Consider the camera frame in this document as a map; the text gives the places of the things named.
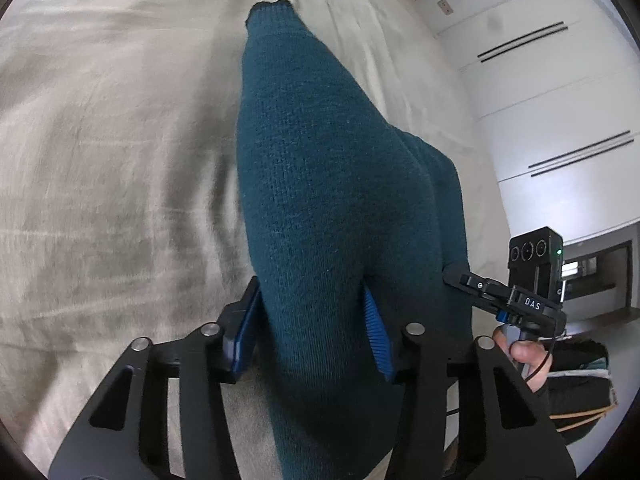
ribbed cuff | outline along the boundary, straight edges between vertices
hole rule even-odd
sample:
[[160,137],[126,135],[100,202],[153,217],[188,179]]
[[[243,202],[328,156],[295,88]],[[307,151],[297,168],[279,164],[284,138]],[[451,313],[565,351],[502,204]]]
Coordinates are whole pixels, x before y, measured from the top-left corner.
[[251,36],[280,32],[308,32],[288,0],[258,2],[249,12],[245,25]]

ribbed blue pad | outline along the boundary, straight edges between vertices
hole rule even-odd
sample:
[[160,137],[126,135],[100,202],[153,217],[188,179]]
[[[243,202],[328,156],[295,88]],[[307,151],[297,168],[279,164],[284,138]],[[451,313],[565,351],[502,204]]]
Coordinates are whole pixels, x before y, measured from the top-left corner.
[[391,341],[386,333],[385,324],[380,317],[376,301],[367,285],[364,285],[364,322],[373,358],[376,360],[376,367],[385,379],[391,382],[396,376],[391,356]]

black cable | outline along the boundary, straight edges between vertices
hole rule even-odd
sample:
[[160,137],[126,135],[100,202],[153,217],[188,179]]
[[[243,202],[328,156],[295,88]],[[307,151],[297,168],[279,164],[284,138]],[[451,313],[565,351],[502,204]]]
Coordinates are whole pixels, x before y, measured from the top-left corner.
[[528,383],[530,380],[532,380],[539,372],[540,370],[542,370],[542,368],[545,367],[545,364],[547,361],[549,361],[549,357],[551,357],[551,355],[554,352],[554,346],[556,346],[556,341],[558,340],[558,336],[556,335],[556,329],[558,328],[558,320],[554,320],[554,338],[551,341],[551,345],[549,345],[549,350],[545,355],[545,358],[543,359],[543,361],[540,363],[540,366],[538,368],[536,368],[532,374],[529,374],[527,376],[526,379],[524,379],[524,381],[526,383]]

human hand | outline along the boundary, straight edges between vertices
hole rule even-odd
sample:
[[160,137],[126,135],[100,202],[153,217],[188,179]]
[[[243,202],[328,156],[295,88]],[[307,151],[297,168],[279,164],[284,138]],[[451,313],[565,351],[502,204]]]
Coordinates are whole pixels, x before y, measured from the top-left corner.
[[[538,343],[536,341],[516,341],[511,345],[510,351],[507,348],[507,338],[502,333],[500,326],[494,330],[493,337],[496,344],[505,354],[511,354],[511,357],[516,361],[528,364],[530,374],[532,374],[542,364],[542,361],[545,360],[547,352],[545,347],[542,346],[542,343]],[[540,370],[535,377],[532,377],[527,383],[529,388],[531,388],[531,391],[536,392],[545,384],[546,376],[551,369],[553,360],[553,356],[550,355],[549,359],[546,360],[545,365],[542,367],[542,370]]]

silver screw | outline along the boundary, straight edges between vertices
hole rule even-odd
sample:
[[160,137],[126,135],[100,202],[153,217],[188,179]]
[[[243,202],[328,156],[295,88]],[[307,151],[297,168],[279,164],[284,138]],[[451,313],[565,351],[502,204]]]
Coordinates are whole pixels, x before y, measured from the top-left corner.
[[478,338],[478,346],[482,350],[491,350],[495,346],[495,341],[487,335]]
[[147,339],[146,337],[139,337],[131,342],[131,349],[136,352],[140,352],[141,350],[147,348],[150,342],[151,341],[149,341],[149,339]]
[[217,323],[207,323],[201,327],[200,332],[202,332],[202,335],[216,335],[220,332],[220,325]]
[[422,335],[424,334],[424,327],[420,323],[409,323],[405,330],[410,335]]

